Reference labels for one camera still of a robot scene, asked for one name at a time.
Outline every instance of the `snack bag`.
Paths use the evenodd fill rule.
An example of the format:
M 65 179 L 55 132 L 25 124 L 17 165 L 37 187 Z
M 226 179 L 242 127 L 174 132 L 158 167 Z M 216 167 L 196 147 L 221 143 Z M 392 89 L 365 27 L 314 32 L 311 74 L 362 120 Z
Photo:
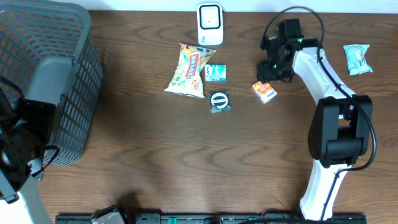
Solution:
M 216 50 L 181 44 L 180 59 L 174 77 L 164 91 L 204 98 L 200 71 Z
M 369 44 L 351 44 L 343 47 L 346 52 L 349 75 L 373 72 L 365 60 L 365 53 L 369 46 Z

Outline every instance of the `white plug-in device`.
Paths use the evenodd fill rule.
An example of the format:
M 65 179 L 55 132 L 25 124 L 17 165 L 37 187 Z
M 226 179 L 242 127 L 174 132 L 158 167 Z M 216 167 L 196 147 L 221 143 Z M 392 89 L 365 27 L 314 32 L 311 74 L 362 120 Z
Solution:
M 197 9 L 198 41 L 200 45 L 218 45 L 223 42 L 223 8 L 217 3 L 200 4 Z

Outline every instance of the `orange food box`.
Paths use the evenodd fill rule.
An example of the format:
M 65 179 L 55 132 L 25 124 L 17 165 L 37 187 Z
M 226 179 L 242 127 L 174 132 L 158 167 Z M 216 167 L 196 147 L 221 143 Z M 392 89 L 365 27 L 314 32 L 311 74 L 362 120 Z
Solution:
M 260 98 L 262 103 L 268 103 L 278 93 L 271 87 L 269 83 L 261 83 L 260 81 L 253 84 L 251 87 L 256 95 Z

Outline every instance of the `wooden table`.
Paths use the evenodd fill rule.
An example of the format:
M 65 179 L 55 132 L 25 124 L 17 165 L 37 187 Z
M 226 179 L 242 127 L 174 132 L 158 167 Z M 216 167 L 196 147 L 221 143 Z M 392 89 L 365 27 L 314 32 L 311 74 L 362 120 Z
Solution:
M 299 77 L 272 82 L 278 96 L 266 105 L 251 90 L 256 64 L 266 58 L 258 43 L 273 15 L 224 13 L 224 42 L 213 47 L 209 63 L 226 64 L 228 81 L 205 82 L 204 89 L 206 96 L 228 90 L 232 110 L 211 114 L 208 98 L 163 92 L 178 43 L 197 44 L 195 13 L 91 12 L 91 37 L 106 69 L 103 90 L 83 158 L 50 166 L 38 183 L 50 216 L 114 203 L 190 213 L 295 209 L 312 168 L 307 134 L 315 103 Z M 285 18 L 297 16 L 306 36 L 320 35 L 311 14 Z M 369 169 L 345 177 L 333 209 L 363 212 L 369 223 L 397 223 L 397 16 L 322 18 L 329 62 L 357 94 L 372 98 L 379 146 Z M 371 45 L 366 59 L 373 73 L 348 75 L 348 44 Z

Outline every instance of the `teal snack package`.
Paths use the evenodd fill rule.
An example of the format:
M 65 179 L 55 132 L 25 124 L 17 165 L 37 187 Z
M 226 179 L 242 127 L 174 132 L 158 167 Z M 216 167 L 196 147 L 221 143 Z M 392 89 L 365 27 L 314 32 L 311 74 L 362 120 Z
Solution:
M 205 65 L 205 80 L 208 82 L 225 82 L 226 65 Z
M 369 44 L 351 44 L 343 47 L 346 52 L 349 75 L 373 72 L 365 59 L 365 53 L 369 46 Z

